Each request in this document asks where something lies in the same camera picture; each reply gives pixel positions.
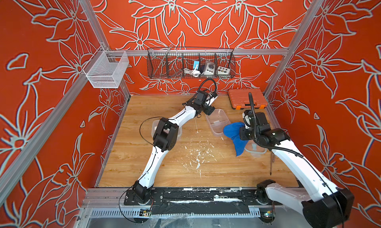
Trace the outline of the clear lunch box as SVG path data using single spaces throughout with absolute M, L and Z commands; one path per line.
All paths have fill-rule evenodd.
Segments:
M 224 135 L 223 129 L 231 124 L 227 114 L 223 109 L 215 109 L 211 115 L 206 116 L 211 132 L 216 137 Z

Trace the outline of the blue cloth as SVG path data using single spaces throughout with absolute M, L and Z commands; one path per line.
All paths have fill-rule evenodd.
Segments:
M 241 156 L 244 152 L 244 149 L 248 143 L 248 141 L 242 140 L 240 138 L 240 129 L 245 129 L 245 124 L 243 122 L 235 122 L 228 124 L 223 129 L 223 134 L 232 140 L 235 151 L 236 151 L 236 157 Z

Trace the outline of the clear lunch box lid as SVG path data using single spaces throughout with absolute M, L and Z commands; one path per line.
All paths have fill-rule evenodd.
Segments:
M 267 152 L 266 148 L 258 146 L 253 140 L 249 141 L 244 149 L 246 152 L 249 152 L 253 157 L 261 157 Z

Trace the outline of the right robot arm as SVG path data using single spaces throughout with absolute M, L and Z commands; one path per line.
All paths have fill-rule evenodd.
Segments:
M 279 185 L 271 179 L 257 184 L 256 200 L 262 205 L 278 202 L 303 215 L 313 228 L 344 225 L 351 214 L 354 195 L 326 178 L 298 150 L 282 129 L 272 129 L 263 113 L 255 112 L 252 93 L 248 93 L 250 109 L 244 111 L 241 140 L 252 140 L 281 159 L 301 182 L 304 191 Z

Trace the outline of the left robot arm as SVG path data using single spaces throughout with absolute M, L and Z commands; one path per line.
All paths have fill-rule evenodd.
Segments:
M 151 190 L 156 175 L 165 156 L 174 148 L 178 139 L 179 129 L 189 120 L 201 115 L 201 113 L 211 115 L 214 112 L 215 107 L 212 104 L 218 98 L 217 89 L 217 83 L 214 79 L 205 79 L 195 94 L 189 100 L 182 103 L 184 108 L 179 113 L 170 118 L 160 118 L 152 137 L 153 142 L 149 142 L 152 145 L 152 152 L 147 165 L 139 179 L 130 188 L 125 190 L 120 198 L 127 197 L 128 192 L 131 191 L 144 204 L 152 199 Z

